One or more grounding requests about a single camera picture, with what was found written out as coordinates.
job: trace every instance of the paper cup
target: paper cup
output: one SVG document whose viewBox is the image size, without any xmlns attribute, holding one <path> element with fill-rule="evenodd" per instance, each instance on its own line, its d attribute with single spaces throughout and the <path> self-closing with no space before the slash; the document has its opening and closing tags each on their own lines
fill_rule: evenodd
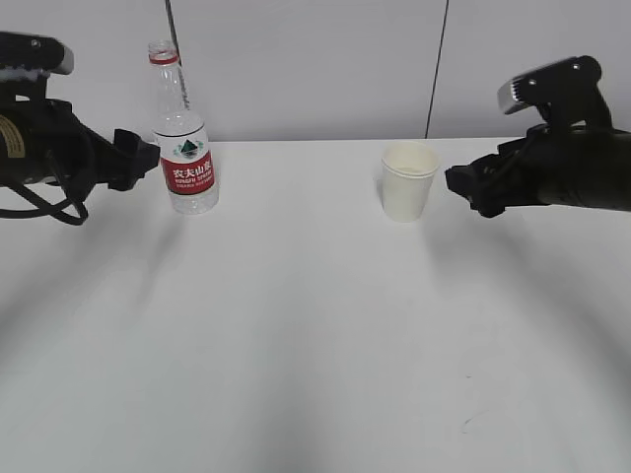
<svg viewBox="0 0 631 473">
<path fill-rule="evenodd" d="M 440 166 L 438 156 L 418 141 L 400 141 L 387 149 L 382 162 L 382 201 L 386 214 L 396 222 L 418 220 Z"/>
</svg>

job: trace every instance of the bottle neck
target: bottle neck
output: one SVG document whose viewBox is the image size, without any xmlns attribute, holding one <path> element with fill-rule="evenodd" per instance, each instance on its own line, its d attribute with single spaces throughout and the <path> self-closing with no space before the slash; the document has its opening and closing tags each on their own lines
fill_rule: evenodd
<svg viewBox="0 0 631 473">
<path fill-rule="evenodd" d="M 155 96 L 158 115 L 172 115 L 187 110 L 186 89 L 179 64 L 152 64 L 152 67 L 158 76 Z"/>
</svg>

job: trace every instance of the cup rim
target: cup rim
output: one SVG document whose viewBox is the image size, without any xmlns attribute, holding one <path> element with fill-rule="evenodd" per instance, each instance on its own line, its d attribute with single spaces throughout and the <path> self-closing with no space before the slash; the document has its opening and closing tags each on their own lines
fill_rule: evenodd
<svg viewBox="0 0 631 473">
<path fill-rule="evenodd" d="M 405 171 L 402 171 L 400 169 L 393 168 L 392 166 L 390 166 L 387 163 L 386 158 L 389 155 L 391 149 L 393 147 L 397 146 L 397 145 L 401 145 L 401 144 L 404 144 L 404 143 L 409 143 L 409 144 L 416 145 L 419 148 L 422 148 L 425 151 L 429 152 L 432 155 L 432 157 L 434 158 L 434 160 L 436 161 L 436 166 L 432 170 L 428 170 L 428 171 L 425 171 L 425 172 L 405 172 Z M 401 177 L 407 177 L 407 178 L 410 178 L 410 179 L 421 179 L 421 178 L 430 177 L 430 176 L 436 174 L 438 169 L 441 167 L 441 159 L 438 157 L 438 155 L 436 154 L 436 152 L 432 148 L 430 148 L 428 145 L 426 145 L 425 143 L 423 143 L 421 141 L 416 141 L 416 140 L 399 140 L 399 141 L 395 141 L 394 143 L 392 143 L 390 146 L 387 147 L 386 152 L 382 155 L 382 165 L 384 165 L 384 168 L 386 168 L 387 170 L 389 170 L 393 174 L 399 175 Z"/>
</svg>

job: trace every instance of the bottle label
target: bottle label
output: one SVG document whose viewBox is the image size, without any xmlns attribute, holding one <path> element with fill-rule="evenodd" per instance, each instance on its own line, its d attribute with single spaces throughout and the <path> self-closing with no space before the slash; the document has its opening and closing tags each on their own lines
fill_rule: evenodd
<svg viewBox="0 0 631 473">
<path fill-rule="evenodd" d="M 204 128 L 184 136 L 156 134 L 167 187 L 175 194 L 193 195 L 210 189 L 215 170 Z"/>
</svg>

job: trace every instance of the white wall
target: white wall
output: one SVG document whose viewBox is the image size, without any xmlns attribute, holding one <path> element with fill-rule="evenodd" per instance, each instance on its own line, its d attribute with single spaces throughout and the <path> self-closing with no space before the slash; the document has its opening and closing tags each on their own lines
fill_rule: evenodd
<svg viewBox="0 0 631 473">
<path fill-rule="evenodd" d="M 631 128 L 631 2 L 451 0 L 430 137 L 523 135 L 534 110 L 500 113 L 496 93 L 528 69 L 574 55 L 602 65 L 614 124 Z"/>
<path fill-rule="evenodd" d="M 172 0 L 191 98 L 215 140 L 421 136 L 446 0 Z M 146 44 L 169 37 L 163 0 L 5 0 L 0 29 L 75 51 L 50 95 L 111 136 L 151 136 Z M 590 54 L 616 125 L 631 128 L 631 3 L 451 0 L 431 137 L 513 136 L 497 89 L 525 69 Z"/>
<path fill-rule="evenodd" d="M 445 0 L 172 0 L 215 140 L 420 137 Z"/>
<path fill-rule="evenodd" d="M 151 136 L 147 43 L 169 37 L 160 0 L 3 0 L 0 30 L 50 35 L 75 54 L 70 76 L 52 76 L 49 96 L 71 101 L 91 128 Z"/>
</svg>

